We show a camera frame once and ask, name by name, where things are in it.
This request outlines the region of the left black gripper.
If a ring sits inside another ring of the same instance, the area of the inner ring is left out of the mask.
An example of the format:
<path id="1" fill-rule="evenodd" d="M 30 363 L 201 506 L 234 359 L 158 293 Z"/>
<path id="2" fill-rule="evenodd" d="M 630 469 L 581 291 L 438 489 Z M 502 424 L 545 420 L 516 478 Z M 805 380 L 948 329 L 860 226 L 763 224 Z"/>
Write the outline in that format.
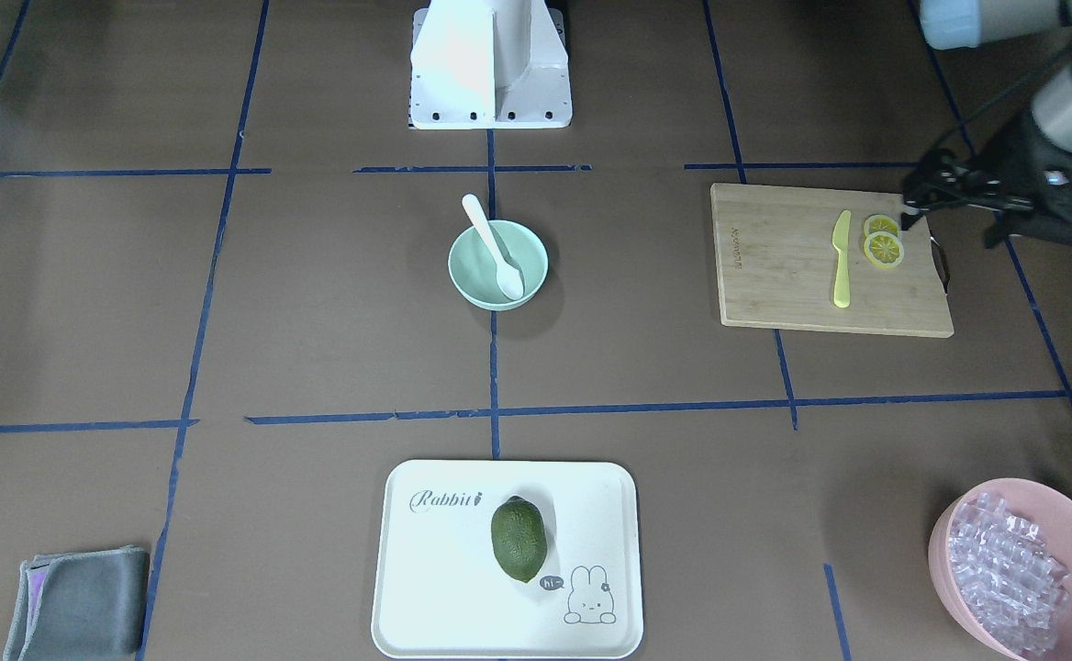
<path id="1" fill-rule="evenodd" d="M 934 210 L 988 205 L 998 216 L 986 247 L 1010 237 L 1072 246 L 1072 151 L 1051 142 L 1030 112 L 1019 112 L 971 159 L 930 150 L 902 180 L 902 230 Z"/>

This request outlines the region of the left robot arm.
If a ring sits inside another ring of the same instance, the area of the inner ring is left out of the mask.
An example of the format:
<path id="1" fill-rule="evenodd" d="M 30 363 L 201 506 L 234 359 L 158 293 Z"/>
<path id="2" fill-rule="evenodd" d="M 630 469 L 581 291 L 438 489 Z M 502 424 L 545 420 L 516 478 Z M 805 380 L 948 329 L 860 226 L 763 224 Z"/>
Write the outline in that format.
<path id="1" fill-rule="evenodd" d="M 919 21 L 932 49 L 976 49 L 1072 27 L 1072 1 L 923 1 Z M 902 230 L 934 210 L 977 207 L 997 214 L 986 247 L 1010 237 L 1072 246 L 1072 43 L 1039 73 L 1048 67 L 1056 75 L 974 156 L 932 142 L 902 181 Z"/>

